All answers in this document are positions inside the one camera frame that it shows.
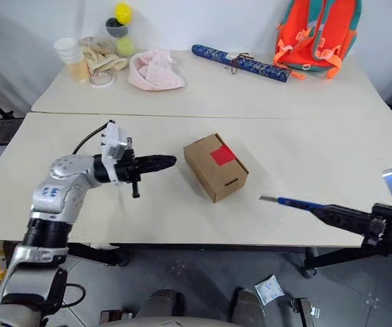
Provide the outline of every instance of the pink cloth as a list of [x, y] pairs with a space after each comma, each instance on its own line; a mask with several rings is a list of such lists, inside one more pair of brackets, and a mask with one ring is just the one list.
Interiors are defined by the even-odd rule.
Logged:
[[129, 83], [146, 91], [183, 87], [185, 81], [171, 70], [170, 51], [149, 50], [135, 54], [129, 63]]

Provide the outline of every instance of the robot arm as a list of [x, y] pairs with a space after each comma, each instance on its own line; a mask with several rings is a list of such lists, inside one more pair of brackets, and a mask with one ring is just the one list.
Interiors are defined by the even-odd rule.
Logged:
[[40, 320], [62, 305], [67, 272], [59, 265], [68, 254], [68, 235], [79, 216], [85, 194], [102, 183], [131, 183], [139, 198], [140, 175], [175, 164], [165, 155], [135, 157], [132, 139], [110, 121], [102, 134], [102, 154], [66, 155], [56, 160], [33, 192], [30, 219], [23, 241], [13, 253], [0, 287], [0, 304], [22, 305]]

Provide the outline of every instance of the white paper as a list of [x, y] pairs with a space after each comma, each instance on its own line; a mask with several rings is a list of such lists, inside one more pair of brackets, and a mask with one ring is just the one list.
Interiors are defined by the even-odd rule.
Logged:
[[268, 302], [278, 298], [279, 296], [285, 295], [282, 288], [280, 288], [275, 275], [260, 282], [259, 284], [256, 284], [255, 288], [263, 305], [266, 305]]

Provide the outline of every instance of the table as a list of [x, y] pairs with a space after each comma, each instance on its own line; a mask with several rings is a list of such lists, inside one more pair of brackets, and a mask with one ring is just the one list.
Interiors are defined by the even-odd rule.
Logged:
[[[130, 185], [88, 192], [71, 242], [359, 247], [362, 237], [313, 215], [258, 200], [261, 194], [370, 211], [392, 204], [380, 177], [392, 167], [392, 119], [221, 119], [31, 113], [0, 158], [0, 239], [20, 240], [33, 190], [49, 165], [90, 131], [115, 119], [137, 155], [169, 154], [177, 164]], [[183, 147], [218, 132], [250, 174], [212, 203], [183, 158]], [[79, 154], [96, 154], [92, 138]]]
[[136, 114], [240, 118], [392, 119], [371, 82], [347, 57], [333, 80], [310, 75], [306, 81], [279, 82], [225, 66], [188, 51], [173, 51], [174, 70], [187, 85], [147, 92], [127, 82], [129, 69], [112, 86], [95, 89], [74, 82], [63, 69], [32, 107], [34, 112]]

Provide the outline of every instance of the floor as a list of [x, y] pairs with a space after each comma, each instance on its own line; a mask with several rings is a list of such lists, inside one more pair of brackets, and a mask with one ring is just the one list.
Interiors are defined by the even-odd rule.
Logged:
[[[79, 305], [62, 309], [49, 326], [94, 326], [102, 310], [136, 312], [155, 290], [173, 287], [185, 294], [188, 315], [226, 320], [236, 287], [248, 287], [275, 275], [285, 296], [265, 306], [267, 327], [302, 326], [290, 297], [307, 297], [320, 308], [315, 327], [392, 326], [392, 261], [371, 258], [318, 270], [304, 279], [297, 270], [300, 254], [263, 251], [133, 250], [126, 267], [103, 266], [76, 257], [64, 264], [69, 283], [85, 286]], [[68, 288], [65, 302], [79, 291]]]

